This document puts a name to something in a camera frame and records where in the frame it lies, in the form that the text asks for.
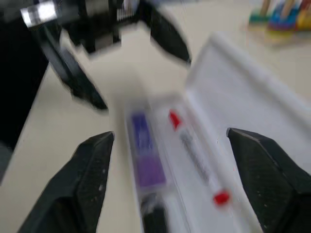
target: marker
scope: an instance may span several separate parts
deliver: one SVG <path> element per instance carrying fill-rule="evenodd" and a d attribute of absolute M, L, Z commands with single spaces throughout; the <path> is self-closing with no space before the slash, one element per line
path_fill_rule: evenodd
<path fill-rule="evenodd" d="M 180 140 L 182 141 L 193 163 L 197 167 L 201 177 L 209 185 L 213 193 L 214 202 L 219 206 L 226 204 L 229 201 L 230 196 L 220 184 L 216 174 L 212 171 L 207 161 L 207 157 L 204 155 L 202 147 L 198 142 L 194 142 L 193 137 L 190 135 L 187 127 L 175 110 L 170 110 L 169 118 L 173 125 L 174 131 L 179 134 Z"/>
<path fill-rule="evenodd" d="M 136 147 L 136 169 L 140 188 L 166 184 L 166 176 L 144 112 L 131 116 Z"/>

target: purple object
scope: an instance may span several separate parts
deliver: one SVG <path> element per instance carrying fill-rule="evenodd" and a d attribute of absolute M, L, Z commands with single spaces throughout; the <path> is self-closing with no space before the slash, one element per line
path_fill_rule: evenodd
<path fill-rule="evenodd" d="M 136 159 L 138 183 L 141 188 L 165 184 L 166 178 L 158 156 L 142 156 Z"/>
<path fill-rule="evenodd" d="M 135 113 L 132 115 L 134 128 L 134 140 L 138 154 L 150 154 L 153 149 L 153 143 L 150 137 L 147 119 L 144 113 Z"/>
<path fill-rule="evenodd" d="M 289 31 L 296 28 L 297 16 L 299 14 L 299 5 L 294 6 L 290 11 L 289 16 L 285 19 L 281 18 L 283 7 L 284 4 L 282 3 L 279 6 L 277 6 L 274 12 L 272 13 L 272 16 L 268 24 L 268 27 L 270 29 L 276 31 Z"/>

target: black robotic claw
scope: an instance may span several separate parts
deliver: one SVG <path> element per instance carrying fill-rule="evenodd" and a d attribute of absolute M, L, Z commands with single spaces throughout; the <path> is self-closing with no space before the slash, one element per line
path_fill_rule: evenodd
<path fill-rule="evenodd" d="M 75 46 L 82 45 L 88 53 L 93 53 L 119 43 L 120 28 L 142 21 L 167 53 L 188 65 L 191 63 L 187 45 L 177 29 L 144 0 L 136 9 L 127 10 L 123 8 L 123 0 L 26 1 L 20 8 L 25 24 L 33 31 L 61 82 L 75 97 L 100 110 L 107 109 L 101 95 L 69 51 L 59 45 L 62 29 L 67 30 Z M 8 13 L 7 18 L 20 14 Z"/>
<path fill-rule="evenodd" d="M 95 233 L 108 179 L 114 135 L 81 143 L 49 181 L 18 233 Z"/>
<path fill-rule="evenodd" d="M 48 26 L 43 25 L 34 34 L 61 82 L 79 99 L 85 100 L 97 109 L 107 106 L 95 86 L 87 78 L 72 54 L 60 47 Z"/>
<path fill-rule="evenodd" d="M 272 139 L 228 128 L 244 191 L 264 233 L 311 229 L 311 176 Z"/>
<path fill-rule="evenodd" d="M 136 14 L 150 28 L 150 36 L 166 52 L 191 64 L 186 42 L 177 29 L 152 4 L 140 1 Z"/>

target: pen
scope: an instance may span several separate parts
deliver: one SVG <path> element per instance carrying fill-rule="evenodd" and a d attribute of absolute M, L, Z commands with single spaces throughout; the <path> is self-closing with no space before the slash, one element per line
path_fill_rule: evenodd
<path fill-rule="evenodd" d="M 222 187 L 216 174 L 214 174 L 199 142 L 195 142 L 193 140 L 193 137 L 189 133 L 187 127 L 182 122 L 181 118 L 175 110 L 170 110 L 169 118 L 173 125 L 174 131 L 179 135 L 179 138 L 182 141 L 187 154 L 190 156 L 193 163 L 197 167 L 197 170 L 199 171 L 204 182 L 208 183 L 213 193 L 213 200 L 217 205 L 226 204 L 230 196 L 228 192 Z"/>

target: green toy base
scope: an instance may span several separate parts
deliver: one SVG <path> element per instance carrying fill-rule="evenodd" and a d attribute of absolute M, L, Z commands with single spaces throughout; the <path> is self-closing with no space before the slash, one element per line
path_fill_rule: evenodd
<path fill-rule="evenodd" d="M 255 10 L 249 17 L 250 24 L 257 24 L 257 23 L 268 23 L 271 14 L 267 14 L 265 16 L 260 15 L 259 10 Z"/>

